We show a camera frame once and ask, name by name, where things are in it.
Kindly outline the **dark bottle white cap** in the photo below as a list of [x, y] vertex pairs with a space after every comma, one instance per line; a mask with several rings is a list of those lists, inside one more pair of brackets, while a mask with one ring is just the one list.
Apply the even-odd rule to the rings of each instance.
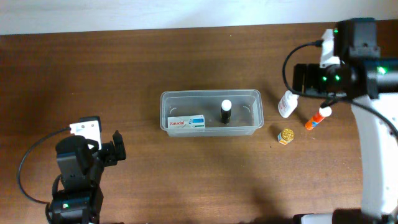
[[221, 122], [224, 124], [229, 123], [231, 118], [232, 102], [230, 100], [223, 100], [221, 102]]

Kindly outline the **white spray bottle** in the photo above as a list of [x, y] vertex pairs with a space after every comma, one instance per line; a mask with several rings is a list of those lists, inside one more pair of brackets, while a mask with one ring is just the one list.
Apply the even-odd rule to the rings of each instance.
[[298, 105], [299, 96], [287, 90], [278, 103], [279, 114], [283, 118], [288, 118]]

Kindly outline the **Panadol medicine box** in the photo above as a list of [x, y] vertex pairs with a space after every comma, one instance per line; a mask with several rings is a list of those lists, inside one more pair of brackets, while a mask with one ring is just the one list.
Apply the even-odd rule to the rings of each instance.
[[174, 116], [167, 118], [169, 129], [196, 129], [205, 128], [205, 117], [201, 115]]

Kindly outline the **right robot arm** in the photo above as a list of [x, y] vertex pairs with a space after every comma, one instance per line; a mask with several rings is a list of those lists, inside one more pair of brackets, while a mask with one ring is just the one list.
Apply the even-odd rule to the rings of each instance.
[[363, 170], [359, 208], [294, 216], [295, 223], [397, 222], [397, 59], [382, 58], [373, 18], [336, 23], [320, 40], [318, 64], [294, 67], [289, 90], [322, 100], [347, 103], [358, 127]]

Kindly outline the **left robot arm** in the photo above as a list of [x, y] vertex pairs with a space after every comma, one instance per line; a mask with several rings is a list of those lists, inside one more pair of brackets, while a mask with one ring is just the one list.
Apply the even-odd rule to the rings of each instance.
[[61, 174], [52, 186], [45, 212], [50, 223], [99, 223], [104, 168], [126, 159], [123, 137], [116, 131], [107, 143], [70, 136], [55, 147]]

